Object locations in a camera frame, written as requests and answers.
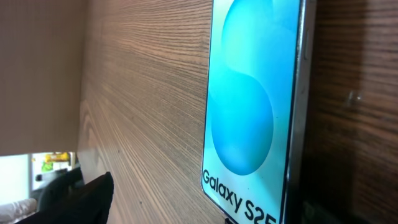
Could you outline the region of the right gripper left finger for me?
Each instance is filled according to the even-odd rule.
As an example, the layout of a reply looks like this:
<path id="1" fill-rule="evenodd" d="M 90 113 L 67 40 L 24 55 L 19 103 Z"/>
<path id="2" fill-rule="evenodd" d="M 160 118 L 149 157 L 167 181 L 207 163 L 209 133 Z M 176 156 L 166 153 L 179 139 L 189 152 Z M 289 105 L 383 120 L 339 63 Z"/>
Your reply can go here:
<path id="1" fill-rule="evenodd" d="M 69 173 L 48 184 L 40 194 L 37 212 L 17 224 L 106 224 L 114 193 L 111 173 L 70 190 L 79 177 Z"/>

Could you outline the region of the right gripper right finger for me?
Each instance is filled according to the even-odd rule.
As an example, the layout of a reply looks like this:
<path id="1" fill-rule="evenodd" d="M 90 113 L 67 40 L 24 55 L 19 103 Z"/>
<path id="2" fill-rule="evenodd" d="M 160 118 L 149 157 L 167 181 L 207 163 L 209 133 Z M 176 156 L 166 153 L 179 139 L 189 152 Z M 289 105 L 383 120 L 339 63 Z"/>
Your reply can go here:
<path id="1" fill-rule="evenodd" d="M 358 217 L 339 218 L 315 202 L 304 201 L 301 224 L 370 224 L 370 222 Z"/>

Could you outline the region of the turquoise screen Galaxy smartphone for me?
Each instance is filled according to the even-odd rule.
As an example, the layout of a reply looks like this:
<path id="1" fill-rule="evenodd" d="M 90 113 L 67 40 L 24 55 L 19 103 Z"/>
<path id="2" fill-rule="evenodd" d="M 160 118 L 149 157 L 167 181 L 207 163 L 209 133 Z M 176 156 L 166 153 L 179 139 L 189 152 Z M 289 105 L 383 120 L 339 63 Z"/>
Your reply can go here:
<path id="1" fill-rule="evenodd" d="M 233 223 L 300 223 L 312 0 L 214 0 L 203 193 Z"/>

